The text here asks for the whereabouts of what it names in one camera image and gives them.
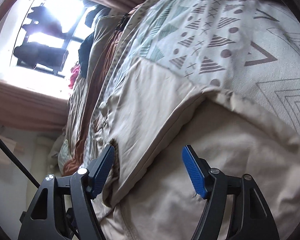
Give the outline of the orange brown blanket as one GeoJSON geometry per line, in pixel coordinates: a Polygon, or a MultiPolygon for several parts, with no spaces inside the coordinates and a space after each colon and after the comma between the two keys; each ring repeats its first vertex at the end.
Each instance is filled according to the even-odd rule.
{"type": "Polygon", "coordinates": [[[114,58],[119,39],[134,10],[125,15],[103,16],[97,22],[89,54],[87,76],[80,77],[69,100],[65,139],[58,156],[63,176],[83,164],[84,145],[93,111],[114,58]]]}

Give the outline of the light green pillow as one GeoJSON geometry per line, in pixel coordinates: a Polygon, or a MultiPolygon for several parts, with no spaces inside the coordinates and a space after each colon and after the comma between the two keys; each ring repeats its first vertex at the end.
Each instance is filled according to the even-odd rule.
{"type": "Polygon", "coordinates": [[[67,139],[64,140],[61,149],[58,154],[58,167],[61,173],[63,172],[63,168],[65,164],[72,159],[71,153],[70,153],[70,148],[69,148],[69,142],[67,139]]]}

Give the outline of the cream padded headboard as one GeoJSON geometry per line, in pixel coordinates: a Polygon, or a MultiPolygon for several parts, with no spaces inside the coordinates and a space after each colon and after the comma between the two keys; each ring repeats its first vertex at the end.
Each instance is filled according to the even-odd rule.
{"type": "Polygon", "coordinates": [[[33,157],[30,173],[41,183],[48,174],[61,176],[58,165],[58,155],[64,141],[64,135],[60,135],[56,140],[43,135],[37,135],[33,139],[33,157]]]}

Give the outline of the left pink curtain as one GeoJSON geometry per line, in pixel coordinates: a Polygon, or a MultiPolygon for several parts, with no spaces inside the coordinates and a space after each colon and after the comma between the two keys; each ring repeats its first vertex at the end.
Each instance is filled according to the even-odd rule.
{"type": "Polygon", "coordinates": [[[60,131],[68,101],[19,88],[0,80],[0,124],[27,131],[60,131]]]}

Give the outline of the pink garment at window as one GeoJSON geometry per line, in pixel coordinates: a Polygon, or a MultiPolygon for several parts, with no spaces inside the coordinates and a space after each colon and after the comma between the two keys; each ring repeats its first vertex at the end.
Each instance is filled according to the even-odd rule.
{"type": "Polygon", "coordinates": [[[80,72],[80,64],[77,63],[75,64],[71,69],[70,69],[70,72],[71,72],[71,75],[70,75],[70,78],[69,78],[69,85],[68,87],[70,89],[73,89],[73,86],[75,84],[75,81],[79,75],[79,72],[80,72]]]}

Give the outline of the black garment on duvet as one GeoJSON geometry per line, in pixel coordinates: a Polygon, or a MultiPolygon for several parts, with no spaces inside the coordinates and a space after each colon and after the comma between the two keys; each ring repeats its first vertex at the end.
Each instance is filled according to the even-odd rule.
{"type": "Polygon", "coordinates": [[[79,50],[78,50],[78,62],[80,65],[81,76],[83,78],[87,77],[90,51],[91,51],[91,48],[93,45],[93,41],[94,41],[94,33],[91,33],[81,43],[79,50]]]}

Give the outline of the dark hanging garment left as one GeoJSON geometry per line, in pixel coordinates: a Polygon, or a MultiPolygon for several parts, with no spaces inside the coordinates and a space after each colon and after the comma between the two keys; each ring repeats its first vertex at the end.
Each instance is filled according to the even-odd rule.
{"type": "Polygon", "coordinates": [[[66,49],[50,47],[38,42],[27,42],[15,47],[13,55],[31,67],[40,64],[54,72],[61,72],[69,52],[66,49]]]}

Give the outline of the dark hanging garment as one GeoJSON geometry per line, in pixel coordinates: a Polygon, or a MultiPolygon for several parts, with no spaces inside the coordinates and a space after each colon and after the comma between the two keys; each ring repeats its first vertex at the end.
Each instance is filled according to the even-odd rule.
{"type": "Polygon", "coordinates": [[[32,12],[27,14],[27,18],[33,23],[23,24],[21,27],[30,34],[44,33],[50,36],[62,38],[61,23],[45,6],[32,7],[32,12]]]}
{"type": "Polygon", "coordinates": [[[50,47],[38,42],[27,42],[15,47],[13,55],[31,67],[40,64],[54,72],[61,72],[69,52],[66,49],[50,47]]]}

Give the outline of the patterned white bedspread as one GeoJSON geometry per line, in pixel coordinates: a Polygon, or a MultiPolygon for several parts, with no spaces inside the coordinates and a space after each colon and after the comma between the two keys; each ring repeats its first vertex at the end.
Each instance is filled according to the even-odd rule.
{"type": "Polygon", "coordinates": [[[137,57],[197,85],[233,90],[300,134],[300,23],[265,0],[147,0],[123,29],[98,106],[137,57]]]}

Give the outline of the beige duvet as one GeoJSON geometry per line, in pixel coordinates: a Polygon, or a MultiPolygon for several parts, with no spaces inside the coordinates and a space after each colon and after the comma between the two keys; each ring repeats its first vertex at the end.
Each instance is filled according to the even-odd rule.
{"type": "Polygon", "coordinates": [[[103,16],[95,24],[87,77],[83,78],[79,72],[73,94],[68,101],[69,115],[64,139],[69,142],[71,155],[75,154],[79,144],[84,144],[87,137],[89,121],[110,67],[105,64],[105,60],[119,34],[122,19],[122,15],[103,16]]]}

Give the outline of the dark hanging garment right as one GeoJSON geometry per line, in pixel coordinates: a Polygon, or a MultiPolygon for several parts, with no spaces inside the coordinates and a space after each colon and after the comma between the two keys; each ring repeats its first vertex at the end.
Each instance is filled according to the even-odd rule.
{"type": "Polygon", "coordinates": [[[32,7],[32,12],[27,14],[27,18],[33,23],[23,24],[21,27],[30,34],[44,33],[50,36],[62,38],[61,23],[45,6],[32,7]]]}

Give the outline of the dark cushions at window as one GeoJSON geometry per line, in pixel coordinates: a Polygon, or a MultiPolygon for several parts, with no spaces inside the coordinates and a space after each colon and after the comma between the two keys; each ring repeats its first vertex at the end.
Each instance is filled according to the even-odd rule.
{"type": "Polygon", "coordinates": [[[85,17],[85,25],[89,28],[92,27],[95,17],[100,18],[103,16],[107,16],[110,13],[111,9],[109,7],[106,7],[104,5],[98,4],[95,6],[95,8],[88,12],[85,17]]]}

